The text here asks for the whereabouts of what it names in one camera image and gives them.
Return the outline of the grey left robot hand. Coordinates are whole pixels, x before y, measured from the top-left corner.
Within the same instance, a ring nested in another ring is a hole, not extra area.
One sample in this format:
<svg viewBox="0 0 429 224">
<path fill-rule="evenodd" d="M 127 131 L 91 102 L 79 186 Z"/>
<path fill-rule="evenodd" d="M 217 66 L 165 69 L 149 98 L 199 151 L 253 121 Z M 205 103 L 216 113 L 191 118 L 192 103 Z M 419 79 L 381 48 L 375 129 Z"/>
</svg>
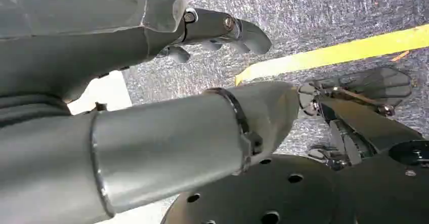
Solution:
<svg viewBox="0 0 429 224">
<path fill-rule="evenodd" d="M 271 46 L 187 0 L 1 0 L 1 223 L 97 223 L 273 153 L 298 112 L 282 81 L 70 113 L 93 79 L 209 42 Z"/>
</svg>

